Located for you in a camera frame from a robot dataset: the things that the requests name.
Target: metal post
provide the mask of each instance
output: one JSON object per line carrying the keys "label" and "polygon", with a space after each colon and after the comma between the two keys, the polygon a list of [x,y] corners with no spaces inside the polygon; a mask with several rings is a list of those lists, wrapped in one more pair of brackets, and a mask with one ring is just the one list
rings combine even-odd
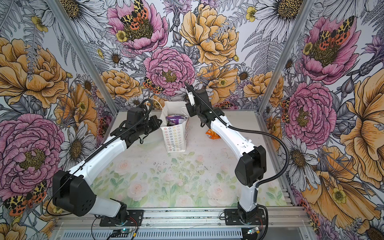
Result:
{"label": "metal post", "polygon": [[295,20],[295,23],[293,25],[293,29],[292,29],[291,33],[289,34],[287,41],[285,42],[283,51],[281,52],[279,60],[277,61],[277,65],[275,67],[275,70],[273,71],[271,81],[269,82],[269,84],[265,90],[265,93],[263,95],[263,99],[262,99],[262,102],[260,104],[259,111],[258,111],[259,114],[261,114],[264,111],[265,106],[268,103],[269,98],[272,95],[273,89],[275,88],[275,86],[279,80],[281,71],[283,70],[285,63],[287,62],[287,60],[290,56],[290,51],[292,50],[294,44],[296,43],[297,37],[300,34],[301,30],[305,26],[305,22],[306,22],[309,14],[312,10],[314,2],[315,2],[315,0],[304,0],[302,5],[301,5],[300,11],[299,11],[297,18]]}
{"label": "metal post", "polygon": [[95,81],[96,86],[99,88],[100,93],[103,95],[105,102],[108,107],[111,109],[112,114],[115,116],[118,113],[118,108],[113,101],[111,95],[109,94],[104,82],[101,80],[100,74],[98,73],[95,65],[91,61],[91,57],[89,56],[87,50],[82,44],[81,38],[77,34],[75,26],[71,23],[70,18],[65,12],[63,6],[60,3],[60,0],[49,0],[46,1],[49,8],[55,15],[55,18],[60,24],[60,28],[67,35],[69,42],[72,44],[73,48],[77,52],[79,56],[81,56],[81,60],[83,61],[85,67],[87,68],[91,78]]}

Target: white gift bag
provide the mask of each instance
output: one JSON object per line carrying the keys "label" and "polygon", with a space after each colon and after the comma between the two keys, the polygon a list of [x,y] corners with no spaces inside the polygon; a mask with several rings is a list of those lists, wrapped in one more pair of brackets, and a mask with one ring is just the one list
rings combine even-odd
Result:
{"label": "white gift bag", "polygon": [[[187,149],[189,114],[185,104],[186,102],[183,101],[166,101],[161,111],[160,119],[163,122],[160,127],[161,131],[163,131],[167,152],[184,152]],[[188,119],[182,124],[168,127],[166,116],[173,114],[187,116]]]}

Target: wall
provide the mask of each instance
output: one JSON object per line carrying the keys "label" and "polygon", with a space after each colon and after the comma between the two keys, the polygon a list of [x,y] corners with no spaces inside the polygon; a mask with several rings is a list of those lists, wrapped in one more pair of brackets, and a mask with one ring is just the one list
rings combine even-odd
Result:
{"label": "wall", "polygon": [[263,115],[318,239],[383,239],[384,1],[315,5]]}
{"label": "wall", "polygon": [[142,0],[137,21],[130,0],[61,2],[120,108],[185,100],[186,81],[214,106],[253,109],[269,83],[254,76],[275,68],[302,0]]}
{"label": "wall", "polygon": [[52,176],[94,151],[113,116],[44,1],[1,1],[0,30],[0,236],[46,240],[46,210],[62,212]]}

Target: floral tablecloth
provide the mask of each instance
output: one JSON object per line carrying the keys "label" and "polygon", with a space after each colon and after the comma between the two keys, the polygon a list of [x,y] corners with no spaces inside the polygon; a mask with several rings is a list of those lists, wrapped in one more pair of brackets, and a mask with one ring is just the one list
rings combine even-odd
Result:
{"label": "floral tablecloth", "polygon": [[[226,116],[235,126],[255,129],[257,124],[253,112],[228,112]],[[94,193],[128,207],[236,206],[240,183],[234,173],[237,160],[233,152],[223,140],[209,139],[198,118],[190,120],[187,151],[167,153],[158,130],[145,144],[133,144],[116,157],[93,182]],[[262,137],[253,135],[251,139],[257,142]],[[264,178],[274,174],[269,167]],[[286,205],[277,180],[260,187],[258,202]]]}

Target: purple snack package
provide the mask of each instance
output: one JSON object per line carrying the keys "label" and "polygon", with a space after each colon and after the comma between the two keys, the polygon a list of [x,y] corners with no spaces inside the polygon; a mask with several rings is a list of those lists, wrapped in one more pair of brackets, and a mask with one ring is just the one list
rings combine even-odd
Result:
{"label": "purple snack package", "polygon": [[167,126],[174,126],[174,125],[182,124],[187,119],[188,119],[188,117],[177,115],[177,114],[166,116]]}

